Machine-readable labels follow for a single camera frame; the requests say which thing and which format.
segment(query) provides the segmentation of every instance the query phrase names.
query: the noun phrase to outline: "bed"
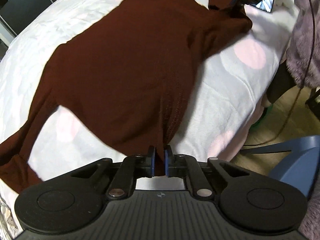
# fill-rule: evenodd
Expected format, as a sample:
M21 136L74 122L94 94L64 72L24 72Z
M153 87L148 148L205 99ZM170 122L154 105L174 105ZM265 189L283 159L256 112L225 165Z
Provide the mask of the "bed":
M0 63L0 143L27 120L41 73L55 48L121 1L57 0L10 44ZM197 2L206 6L208 0ZM239 151L250 125L262 113L261 98L297 19L298 9L288 7L275 6L272 14L245 7L253 28L199 70L184 120L170 143L174 153L206 161L218 155L231 160ZM42 180L48 180L104 157L120 162L125 156L104 145L68 109L59 107L41 130L28 163ZM153 189L157 181L141 179L137 188ZM180 187L181 182L170 186ZM7 240L22 230L14 213L18 195L3 181L0 195L0 238Z

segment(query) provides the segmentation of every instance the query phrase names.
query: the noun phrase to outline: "metal screw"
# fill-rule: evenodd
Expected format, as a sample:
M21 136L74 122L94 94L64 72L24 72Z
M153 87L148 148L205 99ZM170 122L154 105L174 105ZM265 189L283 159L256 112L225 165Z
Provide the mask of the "metal screw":
M124 191L120 188L114 188L109 191L111 197L121 197L124 194Z
M197 195L200 197L210 197L212 195L212 191L207 188L202 188L197 191Z

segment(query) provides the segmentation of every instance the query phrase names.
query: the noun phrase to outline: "knit fabric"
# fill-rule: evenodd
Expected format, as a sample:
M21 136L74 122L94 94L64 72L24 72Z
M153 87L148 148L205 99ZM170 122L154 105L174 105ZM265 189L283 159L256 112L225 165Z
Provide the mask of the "knit fabric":
M177 131L197 69L251 20L231 0L124 0L99 22L57 47L47 62L28 120L0 145L0 178L16 192L40 182L28 166L48 117L68 108L102 142L125 155L164 146Z

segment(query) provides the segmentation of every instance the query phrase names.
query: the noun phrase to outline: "blue chair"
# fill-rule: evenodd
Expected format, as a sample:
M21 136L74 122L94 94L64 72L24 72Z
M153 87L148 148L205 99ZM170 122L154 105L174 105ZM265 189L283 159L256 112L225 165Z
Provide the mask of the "blue chair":
M289 152L268 174L299 189L306 197L312 191L320 164L320 135L312 135L263 147L241 150L241 154Z

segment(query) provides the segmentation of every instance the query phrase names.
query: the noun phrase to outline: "fluffy fabric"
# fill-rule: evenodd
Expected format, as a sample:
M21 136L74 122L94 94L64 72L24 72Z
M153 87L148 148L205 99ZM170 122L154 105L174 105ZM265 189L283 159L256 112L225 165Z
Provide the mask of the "fluffy fabric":
M299 231L310 240L320 240L320 173Z
M316 88L320 86L320 36L318 32L320 29L320 0L312 0L316 22L316 39L313 58L304 84L303 79L311 53L313 23L309 0L294 0L294 3L300 9L300 13L287 50L288 71L299 87Z

